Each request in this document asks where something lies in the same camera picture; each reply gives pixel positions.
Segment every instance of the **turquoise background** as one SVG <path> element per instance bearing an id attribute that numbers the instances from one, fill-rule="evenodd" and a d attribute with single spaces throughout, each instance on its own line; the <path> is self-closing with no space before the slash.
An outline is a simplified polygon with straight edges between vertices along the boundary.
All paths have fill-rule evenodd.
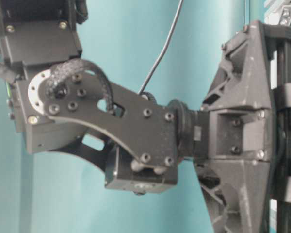
<path id="1" fill-rule="evenodd" d="M 248 0 L 185 0 L 170 48 L 148 85 L 159 104 L 172 99 L 198 109 L 214 78 L 221 44 L 244 22 Z M 78 27 L 83 58 L 111 81 L 138 91 L 160 53 L 178 0 L 89 0 Z M 263 19 L 263 1 L 250 1 Z M 104 189 L 91 164 L 55 153 L 28 155 L 8 120 L 0 80 L 0 233 L 211 233 L 193 165 L 179 166 L 177 187 L 137 197 Z"/>

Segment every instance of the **braided cable sleeve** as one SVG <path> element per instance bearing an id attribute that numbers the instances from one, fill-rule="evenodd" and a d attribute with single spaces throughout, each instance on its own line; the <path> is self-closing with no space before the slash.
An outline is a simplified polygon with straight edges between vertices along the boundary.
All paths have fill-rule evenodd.
<path id="1" fill-rule="evenodd" d="M 66 79 L 87 70 L 95 73 L 99 79 L 103 98 L 105 99 L 107 105 L 106 110 L 113 114 L 114 107 L 111 84 L 103 70 L 90 61 L 77 58 L 59 64 L 46 82 L 46 94 L 52 98 L 55 97 L 56 93 L 64 85 Z"/>

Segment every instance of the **hole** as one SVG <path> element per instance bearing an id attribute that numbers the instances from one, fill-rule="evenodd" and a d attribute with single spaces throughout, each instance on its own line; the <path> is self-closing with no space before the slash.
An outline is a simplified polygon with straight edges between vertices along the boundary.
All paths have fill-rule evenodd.
<path id="1" fill-rule="evenodd" d="M 203 103 L 205 103 L 205 104 L 213 104 L 213 103 L 216 102 L 219 98 L 220 98 L 219 95 L 217 95 L 217 94 L 213 94 L 213 95 L 209 96 L 206 100 L 204 100 Z"/>
<path id="2" fill-rule="evenodd" d="M 101 111 L 103 112 L 107 112 L 106 111 L 106 108 L 107 108 L 107 103 L 104 99 L 101 99 L 98 101 L 98 104 L 97 104 L 97 107 L 98 109 L 100 109 Z"/>
<path id="3" fill-rule="evenodd" d="M 101 139 L 96 138 L 90 134 L 85 135 L 82 143 L 98 151 L 102 151 L 105 147 L 105 143 Z"/>

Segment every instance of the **bolt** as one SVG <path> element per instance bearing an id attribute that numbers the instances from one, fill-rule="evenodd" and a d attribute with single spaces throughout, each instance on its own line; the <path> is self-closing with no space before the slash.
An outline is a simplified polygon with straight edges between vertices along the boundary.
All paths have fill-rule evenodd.
<path id="1" fill-rule="evenodd" d="M 80 74 L 72 75 L 72 82 L 74 82 L 75 84 L 79 84 L 81 81 L 82 81 L 82 75 Z"/>
<path id="2" fill-rule="evenodd" d="M 48 108 L 49 113 L 57 115 L 60 113 L 60 106 L 58 104 L 51 104 Z"/>
<path id="3" fill-rule="evenodd" d="M 174 164 L 174 159 L 171 157 L 166 157 L 165 158 L 165 165 L 166 166 L 172 166 Z"/>
<path id="4" fill-rule="evenodd" d="M 242 124 L 242 122 L 241 122 L 241 120 L 239 120 L 239 119 L 232 121 L 232 125 L 233 125 L 234 127 L 238 127 L 238 126 L 240 126 L 241 124 Z"/>
<path id="5" fill-rule="evenodd" d="M 71 112 L 74 112 L 76 111 L 78 108 L 78 103 L 74 102 L 74 101 L 71 101 L 69 104 L 68 104 L 68 110 L 70 110 Z"/>
<path id="6" fill-rule="evenodd" d="M 8 105 L 9 108 L 13 107 L 13 101 L 11 99 L 7 99 L 6 104 Z"/>
<path id="7" fill-rule="evenodd" d="M 87 91 L 84 89 L 77 90 L 77 96 L 80 98 L 84 98 L 86 96 L 86 94 L 87 94 Z"/>
<path id="8" fill-rule="evenodd" d="M 290 16 L 290 11 L 288 9 L 283 9 L 282 16 L 284 17 Z"/>
<path id="9" fill-rule="evenodd" d="M 166 113 L 165 114 L 165 120 L 167 122 L 171 122 L 171 121 L 173 121 L 173 119 L 174 119 L 174 115 L 172 113 Z"/>
<path id="10" fill-rule="evenodd" d="M 285 26 L 287 24 L 288 24 L 288 21 L 285 18 L 282 19 L 281 22 L 280 22 L 280 25 L 283 25 L 283 26 Z"/>
<path id="11" fill-rule="evenodd" d="M 237 146 L 232 146 L 230 151 L 233 153 L 233 154 L 240 154 L 241 152 L 241 149 Z"/>
<path id="12" fill-rule="evenodd" d="M 262 118 L 262 119 L 265 118 L 265 112 L 264 112 L 264 110 L 259 111 L 258 116 L 259 116 L 260 118 Z"/>
<path id="13" fill-rule="evenodd" d="M 9 33 L 13 33 L 13 32 L 15 32 L 15 28 L 14 28 L 13 25 L 8 25 L 8 26 L 6 26 L 6 30 L 7 30 L 7 32 L 9 32 Z"/>
<path id="14" fill-rule="evenodd" d="M 148 162 L 150 162 L 151 160 L 151 155 L 149 155 L 148 153 L 144 153 L 141 155 L 140 161 L 147 164 Z"/>
<path id="15" fill-rule="evenodd" d="M 249 26 L 248 26 L 248 25 L 244 25 L 244 27 L 243 27 L 243 32 L 244 32 L 244 33 L 247 33 L 248 30 L 249 30 Z"/>
<path id="16" fill-rule="evenodd" d="M 15 120 L 15 115 L 14 115 L 14 113 L 9 113 L 9 119 L 10 119 L 10 120 Z"/>
<path id="17" fill-rule="evenodd" d="M 227 49 L 227 45 L 226 45 L 226 43 L 224 43 L 224 44 L 221 45 L 221 49 L 222 49 L 223 51 L 225 51 L 225 50 Z"/>
<path id="18" fill-rule="evenodd" d="M 263 150 L 259 150 L 258 153 L 257 153 L 257 156 L 258 156 L 259 159 L 263 159 L 264 156 L 265 156 L 264 151 Z"/>
<path id="19" fill-rule="evenodd" d="M 28 117 L 27 122 L 31 125 L 36 125 L 38 123 L 38 117 L 37 116 L 30 116 L 30 117 Z"/>
<path id="20" fill-rule="evenodd" d="M 152 115 L 152 110 L 149 108 L 144 109 L 145 118 L 149 118 Z"/>
<path id="21" fill-rule="evenodd" d="M 68 27 L 67 22 L 65 22 L 65 21 L 61 21 L 61 22 L 59 23 L 59 28 L 60 28 L 60 29 L 65 30 L 67 27 Z"/>

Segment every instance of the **black cable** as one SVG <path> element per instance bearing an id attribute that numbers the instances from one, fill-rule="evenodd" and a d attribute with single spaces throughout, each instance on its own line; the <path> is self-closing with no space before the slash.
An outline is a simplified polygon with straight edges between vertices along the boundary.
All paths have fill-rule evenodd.
<path id="1" fill-rule="evenodd" d="M 95 73 L 99 79 L 103 98 L 107 105 L 106 110 L 113 114 L 114 107 L 111 84 L 103 70 L 90 61 L 77 58 L 58 65 L 46 82 L 46 94 L 54 98 L 57 92 L 59 92 L 61 87 L 65 84 L 67 78 L 87 70 Z"/>
<path id="2" fill-rule="evenodd" d="M 76 0 L 77 23 L 82 24 L 88 20 L 86 0 Z"/>
<path id="3" fill-rule="evenodd" d="M 14 82 L 20 77 L 19 74 L 12 71 L 6 65 L 0 63 L 0 78 L 4 79 L 9 84 L 14 84 Z"/>
<path id="4" fill-rule="evenodd" d="M 174 18 L 174 21 L 171 25 L 171 28 L 170 28 L 170 31 L 169 31 L 169 34 L 168 34 L 168 37 L 167 37 L 167 40 L 164 44 L 164 47 L 159 55 L 159 57 L 157 58 L 156 62 L 154 63 L 152 69 L 150 70 L 147 78 L 145 79 L 144 83 L 142 84 L 139 92 L 138 92 L 138 95 L 140 95 L 141 93 L 143 93 L 143 91 L 145 90 L 147 84 L 149 83 L 150 79 L 152 78 L 156 68 L 159 66 L 162 58 L 164 57 L 167 49 L 168 49 L 168 46 L 169 46 L 169 43 L 170 43 L 170 40 L 171 40 L 171 37 L 175 31 L 175 27 L 176 27 L 176 24 L 178 22 L 178 19 L 179 19 L 179 15 L 180 15 L 180 12 L 181 12 L 181 8 L 182 8 L 182 5 L 183 5 L 183 0 L 180 0 L 179 2 L 179 5 L 178 5 L 178 8 L 177 8 L 177 11 L 176 11 L 176 15 L 175 15 L 175 18 Z"/>

